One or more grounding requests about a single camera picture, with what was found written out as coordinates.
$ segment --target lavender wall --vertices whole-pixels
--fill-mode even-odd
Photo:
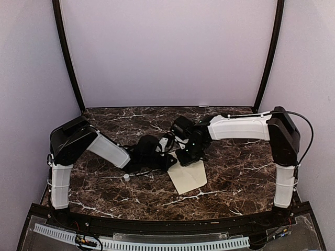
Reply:
[[[49,133],[80,113],[51,1],[0,6],[0,250],[15,250],[46,185]]]
[[[303,162],[298,185],[309,200],[329,250],[335,247],[335,2],[286,1],[283,25],[261,110],[282,105],[304,114],[315,127],[315,142]],[[295,120],[303,151],[308,126]]]
[[[276,0],[63,0],[87,107],[252,106]]]

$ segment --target wire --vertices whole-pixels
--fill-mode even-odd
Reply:
[[[309,121],[305,116],[303,116],[303,115],[301,115],[301,114],[299,114],[299,113],[297,113],[297,112],[293,112],[293,111],[270,111],[270,112],[268,112],[268,113],[264,113],[263,115],[264,115],[264,116],[267,116],[267,115],[272,115],[272,114],[283,114],[283,113],[285,113],[285,114],[292,114],[292,115],[301,117],[302,119],[304,119],[304,120],[308,123],[308,125],[309,125],[309,127],[310,127],[310,132],[311,132],[310,142],[309,142],[309,144],[308,144],[308,146],[307,146],[307,148],[306,148],[304,154],[303,154],[302,157],[300,158],[298,164],[296,165],[296,167],[298,167],[298,166],[301,164],[301,162],[303,161],[303,159],[305,158],[305,156],[306,156],[306,154],[308,153],[310,147],[312,146],[313,139],[314,139],[314,129],[313,129],[313,126],[312,126],[312,124],[310,123],[310,121]]]
[[[173,137],[173,138],[175,137],[175,135],[174,135],[173,132],[167,132],[167,133],[165,133],[165,134],[162,136],[162,138],[167,138],[167,139],[169,140],[168,135],[170,135],[170,136]],[[173,149],[174,144],[175,144],[175,142],[174,142],[174,140],[172,140],[172,143],[171,143],[169,149],[168,149],[168,150],[165,150],[164,152],[162,151],[162,146],[161,146],[160,143],[158,143],[157,146],[158,146],[158,147],[160,148],[160,150],[161,150],[160,153],[161,153],[161,154],[165,154],[165,153],[169,153],[169,152]]]
[[[178,140],[175,140],[175,142],[177,142],[178,144],[186,145],[184,142],[181,142],[181,141],[178,141]]]
[[[262,243],[262,245],[265,245],[265,244],[267,244],[267,243],[269,243],[271,241],[274,241],[275,239],[282,238],[282,237],[286,236],[287,234],[289,234],[289,232],[287,232],[287,229],[284,229],[280,233],[278,233],[276,235],[273,235],[270,240]]]
[[[92,251],[96,248],[96,246],[90,246],[89,243],[92,243],[91,241],[86,240],[86,236],[84,235],[82,238],[76,235],[75,243],[78,244],[77,249],[81,251]]]
[[[266,237],[264,237],[264,238],[262,238],[262,239],[259,239],[259,240],[256,241],[256,242],[250,243],[250,245],[254,245],[254,244],[258,243],[258,242],[261,242],[261,241],[264,240],[264,239],[269,238],[271,235],[273,235],[275,232],[277,232],[277,231],[284,225],[284,223],[286,222],[287,219],[288,219],[288,217],[285,218],[285,219],[283,220],[283,223],[282,223],[279,227],[277,227],[277,228],[276,228],[274,231],[272,231],[270,234],[266,235]]]
[[[259,226],[264,226],[264,227],[271,226],[271,224],[262,224],[262,223],[259,223],[259,222],[256,222],[256,221],[251,221],[248,224],[257,224]]]
[[[103,251],[103,244],[102,244],[102,242],[99,240],[98,237],[96,237],[96,236],[94,236],[93,234],[90,234],[90,233],[88,233],[88,232],[84,232],[84,231],[79,230],[79,225],[78,225],[78,229],[73,229],[73,228],[71,228],[71,227],[68,227],[68,226],[63,225],[62,223],[60,223],[60,222],[57,220],[57,218],[56,218],[56,217],[54,216],[54,214],[53,214],[52,203],[51,203],[51,193],[49,193],[48,204],[49,204],[49,207],[50,207],[50,214],[51,214],[51,216],[53,217],[53,219],[57,222],[57,224],[59,224],[59,225],[60,225],[62,228],[64,228],[64,229],[74,231],[74,232],[76,233],[76,235],[78,235],[78,233],[79,233],[79,234],[84,235],[84,237],[85,237],[85,236],[90,236],[90,237],[94,238],[94,239],[100,244],[100,251]]]
[[[76,226],[77,226],[78,230],[80,231],[80,227],[79,227],[79,224],[78,224],[78,222],[74,221],[73,223],[74,223],[74,224],[76,224]]]

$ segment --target brown marble table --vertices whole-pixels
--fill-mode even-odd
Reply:
[[[145,134],[160,137],[183,115],[198,121],[205,115],[251,113],[234,107],[93,108],[84,116],[121,145],[136,144]],[[206,150],[208,183],[179,195],[167,173],[124,173],[86,151],[74,165],[69,193],[73,212],[129,220],[203,220],[269,211],[275,193],[275,166],[270,145],[262,140],[213,141]],[[42,204],[47,205],[48,194]]]

